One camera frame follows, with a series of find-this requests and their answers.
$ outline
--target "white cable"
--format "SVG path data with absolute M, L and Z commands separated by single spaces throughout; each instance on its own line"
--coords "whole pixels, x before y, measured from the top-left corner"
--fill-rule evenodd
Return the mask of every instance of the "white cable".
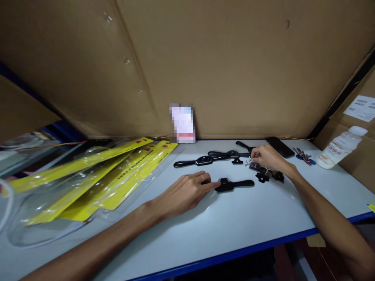
M 11 185 L 7 183 L 5 180 L 0 179 L 0 184 L 3 186 L 3 188 L 5 188 L 8 191 L 8 195 L 9 195 L 8 205 L 7 205 L 7 208 L 5 209 L 5 214 L 3 216 L 2 221 L 0 222 L 0 233 L 1 233 L 9 217 L 12 214 L 13 203 L 14 203 L 14 190 L 11 187 Z

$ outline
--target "cardboard wall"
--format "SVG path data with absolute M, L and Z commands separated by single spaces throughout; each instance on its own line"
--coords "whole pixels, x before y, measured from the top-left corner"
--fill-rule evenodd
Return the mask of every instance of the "cardboard wall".
M 60 118 L 0 75 L 0 144 Z
M 351 126 L 366 128 L 368 133 L 363 137 L 358 148 L 339 162 L 339 165 L 375 193 L 373 179 L 375 170 L 375 119 L 371 122 L 365 122 L 343 113 L 358 95 L 375 98 L 375 67 L 369 71 L 331 117 L 330 121 L 314 140 L 314 144 L 323 150 L 333 138 L 347 131 Z
M 198 137 L 305 137 L 375 43 L 371 0 L 0 5 L 0 59 L 88 137 L 169 134 L 169 103 Z

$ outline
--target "blue table edge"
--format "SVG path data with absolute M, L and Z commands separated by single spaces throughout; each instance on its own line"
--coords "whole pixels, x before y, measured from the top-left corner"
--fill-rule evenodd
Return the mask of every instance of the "blue table edge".
M 362 221 L 362 220 L 365 220 L 365 219 L 368 219 L 368 218 L 371 218 L 371 217 L 375 217 L 374 212 L 368 212 L 368 213 L 364 213 L 362 215 L 357 215 L 357 216 L 348 218 L 348 220 L 351 223 L 355 223 L 355 222 Z M 178 267 L 174 267 L 174 268 L 171 268 L 171 269 L 159 271 L 159 272 L 156 272 L 156 273 L 151 273 L 149 275 L 137 277 L 137 278 L 130 279 L 130 280 L 131 281 L 135 281 L 135 280 L 137 280 L 137 281 L 139 281 L 139 280 L 163 280 L 163 279 L 173 278 L 173 277 L 183 275 L 183 274 L 186 274 L 186 273 L 189 273 L 189 272 L 192 272 L 192 271 L 196 271 L 196 270 L 199 270 L 199 269 L 210 267 L 212 265 L 223 263 L 225 261 L 240 258 L 240 257 L 246 256 L 248 254 L 263 251 L 263 250 L 271 248 L 271 247 L 275 247 L 275 246 L 282 245 L 282 244 L 285 244 L 285 243 L 290 243 L 292 241 L 302 239 L 302 238 L 305 238 L 307 236 L 311 236 L 311 235 L 314 235 L 314 234 L 317 234 L 317 233 L 319 233 L 317 228 L 307 229 L 307 230 L 297 232 L 297 233 L 294 233 L 294 234 L 291 234 L 291 235 L 287 235 L 287 236 L 276 238 L 276 239 L 266 241 L 266 242 L 263 242 L 263 243 L 255 244 L 253 246 L 249 246 L 249 247 L 245 247 L 245 248 L 242 248 L 242 249 L 234 250 L 232 252 L 228 252 L 228 253 L 225 253 L 225 254 L 213 256 L 213 257 L 210 257 L 210 258 L 195 261 L 195 262 L 192 262 L 192 263 L 188 263 L 188 264 L 181 265 L 181 266 L 178 266 Z

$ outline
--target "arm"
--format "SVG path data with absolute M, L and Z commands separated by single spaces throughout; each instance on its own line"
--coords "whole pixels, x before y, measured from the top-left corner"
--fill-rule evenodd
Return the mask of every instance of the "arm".
M 284 173 L 298 190 L 322 237 L 342 255 L 355 280 L 375 280 L 375 253 L 355 227 L 271 146 L 253 149 L 253 162 Z
M 124 247 L 161 221 L 194 208 L 220 182 L 204 171 L 179 178 L 164 193 L 84 243 L 33 271 L 22 281 L 91 280 Z

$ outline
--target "bottle label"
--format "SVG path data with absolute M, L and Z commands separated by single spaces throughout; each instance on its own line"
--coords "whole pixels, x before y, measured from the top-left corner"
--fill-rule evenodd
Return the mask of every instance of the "bottle label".
M 338 162 L 343 160 L 349 152 L 346 152 L 337 143 L 331 142 L 322 154 L 318 157 L 320 161 L 327 164 L 330 167 L 335 166 Z

